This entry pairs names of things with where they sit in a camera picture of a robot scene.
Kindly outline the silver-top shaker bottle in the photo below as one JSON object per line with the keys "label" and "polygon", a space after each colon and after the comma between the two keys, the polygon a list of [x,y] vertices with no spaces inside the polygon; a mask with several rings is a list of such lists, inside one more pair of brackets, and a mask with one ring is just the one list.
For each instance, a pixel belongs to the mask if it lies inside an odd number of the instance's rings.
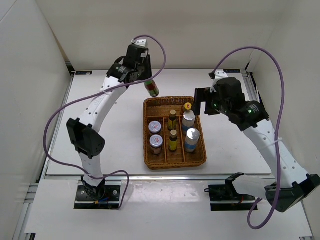
{"label": "silver-top shaker bottle", "polygon": [[185,135],[184,150],[188,153],[195,151],[198,141],[200,139],[200,132],[196,128],[190,128]]}
{"label": "silver-top shaker bottle", "polygon": [[187,110],[183,113],[181,129],[184,135],[186,135],[187,131],[190,128],[194,127],[195,121],[196,121],[196,116],[192,110]]}

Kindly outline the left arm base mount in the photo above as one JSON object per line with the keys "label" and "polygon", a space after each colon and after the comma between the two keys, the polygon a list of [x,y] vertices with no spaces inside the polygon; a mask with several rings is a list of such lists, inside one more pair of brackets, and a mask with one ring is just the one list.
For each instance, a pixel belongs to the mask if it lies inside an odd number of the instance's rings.
{"label": "left arm base mount", "polygon": [[73,208],[76,210],[118,210],[121,201],[121,182],[106,181],[99,197],[91,197],[81,181],[78,182]]}

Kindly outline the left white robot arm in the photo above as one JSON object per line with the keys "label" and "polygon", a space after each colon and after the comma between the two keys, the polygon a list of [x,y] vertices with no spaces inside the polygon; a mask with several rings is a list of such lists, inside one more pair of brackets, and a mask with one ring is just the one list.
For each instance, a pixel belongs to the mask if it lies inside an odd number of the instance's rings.
{"label": "left white robot arm", "polygon": [[116,101],[128,89],[128,83],[152,76],[151,57],[146,39],[128,46],[125,56],[118,58],[108,70],[100,88],[86,110],[77,118],[70,118],[66,127],[71,143],[78,152],[86,171],[81,178],[85,192],[95,201],[105,198],[105,179],[101,170],[100,154],[105,140],[100,136],[101,126]]}

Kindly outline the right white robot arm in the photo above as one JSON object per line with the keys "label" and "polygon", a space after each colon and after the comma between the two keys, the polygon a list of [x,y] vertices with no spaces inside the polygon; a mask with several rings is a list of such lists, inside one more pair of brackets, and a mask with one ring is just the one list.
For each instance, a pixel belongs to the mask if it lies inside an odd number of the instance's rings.
{"label": "right white robot arm", "polygon": [[230,200],[249,195],[274,203],[280,187],[276,211],[284,213],[320,186],[318,174],[309,174],[295,160],[282,140],[276,136],[269,115],[257,101],[247,101],[241,82],[234,77],[219,79],[212,87],[196,88],[192,110],[206,115],[223,114],[255,145],[275,176],[274,183],[261,178],[235,173],[225,180],[223,193]]}

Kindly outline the white-lid jar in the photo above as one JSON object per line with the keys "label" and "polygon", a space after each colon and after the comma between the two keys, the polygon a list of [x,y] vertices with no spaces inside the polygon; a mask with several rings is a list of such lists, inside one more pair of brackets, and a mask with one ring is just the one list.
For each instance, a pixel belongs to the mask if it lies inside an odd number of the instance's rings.
{"label": "white-lid jar", "polygon": [[162,125],[159,121],[151,121],[148,125],[148,132],[150,136],[159,135],[162,130]]}
{"label": "white-lid jar", "polygon": [[154,155],[160,154],[162,151],[163,143],[163,138],[160,135],[152,135],[149,139],[151,153]]}

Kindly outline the small yellow bottle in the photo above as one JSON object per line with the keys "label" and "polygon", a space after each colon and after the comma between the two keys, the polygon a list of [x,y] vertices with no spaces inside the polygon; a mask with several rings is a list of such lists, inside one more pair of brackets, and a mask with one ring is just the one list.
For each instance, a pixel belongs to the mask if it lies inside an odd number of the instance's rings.
{"label": "small yellow bottle", "polygon": [[178,133],[175,129],[170,131],[168,149],[175,152],[178,147]]}
{"label": "small yellow bottle", "polygon": [[168,130],[169,131],[175,130],[176,124],[177,124],[177,112],[174,109],[172,109],[169,113],[169,118],[167,122]]}

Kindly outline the green sauce bottle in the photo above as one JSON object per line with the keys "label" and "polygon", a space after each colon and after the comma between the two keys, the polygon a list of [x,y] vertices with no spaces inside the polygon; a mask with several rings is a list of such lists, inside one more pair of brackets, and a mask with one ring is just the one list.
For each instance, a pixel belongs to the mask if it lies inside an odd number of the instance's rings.
{"label": "green sauce bottle", "polygon": [[160,94],[159,88],[156,85],[156,82],[152,79],[144,82],[144,87],[151,97],[157,97]]}
{"label": "green sauce bottle", "polygon": [[185,112],[191,111],[191,110],[192,110],[192,104],[190,102],[186,102],[181,107],[181,114],[183,115]]}

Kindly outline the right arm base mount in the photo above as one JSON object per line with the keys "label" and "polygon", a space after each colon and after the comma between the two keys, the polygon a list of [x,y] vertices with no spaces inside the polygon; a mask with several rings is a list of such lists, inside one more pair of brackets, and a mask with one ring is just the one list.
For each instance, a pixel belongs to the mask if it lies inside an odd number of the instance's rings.
{"label": "right arm base mount", "polygon": [[209,194],[212,212],[249,211],[256,201],[256,198],[250,195],[230,196],[221,184],[209,185],[204,192]]}

